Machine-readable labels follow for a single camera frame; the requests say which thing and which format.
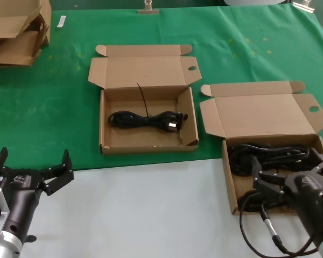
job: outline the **metal robot arm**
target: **metal robot arm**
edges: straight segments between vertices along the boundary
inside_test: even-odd
[[[11,169],[4,165],[8,151],[0,152],[0,258],[17,258],[27,235],[39,198],[44,191],[52,195],[74,179],[72,162],[65,150],[60,165],[43,170]]]
[[[256,157],[252,157],[251,161],[253,187],[266,201],[273,200],[291,206],[308,234],[313,236],[313,243],[323,257],[323,155],[312,149],[309,162],[314,164],[313,169],[288,175],[263,171]],[[268,215],[262,213],[263,220],[267,219],[265,223],[273,240],[279,239]]]

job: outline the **black power cable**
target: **black power cable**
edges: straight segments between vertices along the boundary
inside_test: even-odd
[[[230,166],[237,176],[251,176],[251,157],[255,156],[263,170],[287,169],[306,171],[310,150],[303,146],[271,147],[269,145],[240,144],[230,149]]]
[[[315,238],[315,236],[318,234],[318,232],[323,228],[323,219],[321,221],[321,224],[318,228],[316,228],[316,230],[313,232],[313,234],[310,236],[310,238],[308,239],[308,241],[304,244],[304,246],[297,252],[295,253],[292,253],[292,252],[289,252],[282,244],[280,246],[278,246],[279,250],[281,252],[285,252],[286,254],[288,254],[288,256],[267,256],[267,255],[263,255],[261,254],[259,251],[257,251],[253,246],[252,244],[249,242],[246,234],[245,234],[245,231],[244,231],[244,228],[243,228],[243,213],[244,213],[244,209],[246,207],[246,205],[248,204],[248,202],[250,201],[251,198],[253,197],[256,197],[258,195],[261,195],[261,193],[259,192],[256,192],[256,193],[253,193],[251,195],[248,195],[245,200],[243,201],[243,204],[242,204],[242,207],[241,207],[241,212],[240,212],[240,215],[239,215],[239,227],[241,229],[241,232],[242,232],[242,235],[243,235],[243,238],[245,240],[245,242],[247,243],[247,245],[249,246],[249,248],[256,254],[258,255],[259,257],[261,258],[294,258],[294,257],[297,257],[297,256],[305,256],[305,255],[309,255],[309,254],[313,254],[315,253],[317,250],[316,249],[313,249],[311,251],[305,251],[309,246],[310,244],[312,243],[313,239]]]
[[[153,126],[166,132],[175,132],[181,130],[183,114],[180,112],[165,111],[155,116],[150,116],[147,111],[144,93],[142,92],[140,85],[138,83],[137,85],[139,86],[145,103],[146,117],[139,116],[138,114],[130,111],[122,110],[112,113],[108,118],[108,123],[113,127],[119,128]]]

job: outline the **open cardboard box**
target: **open cardboard box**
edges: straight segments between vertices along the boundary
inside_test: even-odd
[[[302,82],[251,82],[203,85],[201,92],[214,97],[200,103],[207,133],[225,138],[222,158],[232,214],[239,214],[237,200],[253,190],[252,177],[231,173],[228,150],[256,142],[274,146],[305,145],[323,154],[323,109],[313,95],[298,94]]]
[[[0,66],[30,66],[50,41],[49,0],[0,0]]]
[[[195,57],[187,45],[103,46],[96,51],[105,57],[92,58],[88,80],[101,90],[100,150],[103,154],[142,152],[189,152],[197,148],[198,131],[192,89],[201,79]],[[146,116],[144,94],[151,116],[164,111],[187,114],[177,132],[154,127],[112,127],[108,117],[127,110]]]

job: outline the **green tablecloth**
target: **green tablecloth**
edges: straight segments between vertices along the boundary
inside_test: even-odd
[[[61,15],[65,25],[56,28]],[[8,166],[58,163],[65,148],[75,169],[221,157],[221,140],[203,127],[202,84],[300,80],[323,107],[323,32],[314,15],[290,5],[162,9],[160,15],[54,11],[51,29],[51,45],[33,67],[0,69],[0,149],[9,150]],[[200,138],[195,152],[100,154],[100,89],[87,81],[98,44],[193,46],[202,73],[192,85]]]

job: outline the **metal clip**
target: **metal clip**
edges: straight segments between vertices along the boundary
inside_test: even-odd
[[[145,0],[145,9],[138,10],[141,15],[158,15],[159,9],[152,8],[152,0]]]
[[[309,4],[311,3],[311,0],[303,0],[303,3],[299,4],[296,2],[293,2],[293,6],[296,8],[299,8],[303,11],[309,12],[309,13],[313,13],[314,8],[309,7]]]

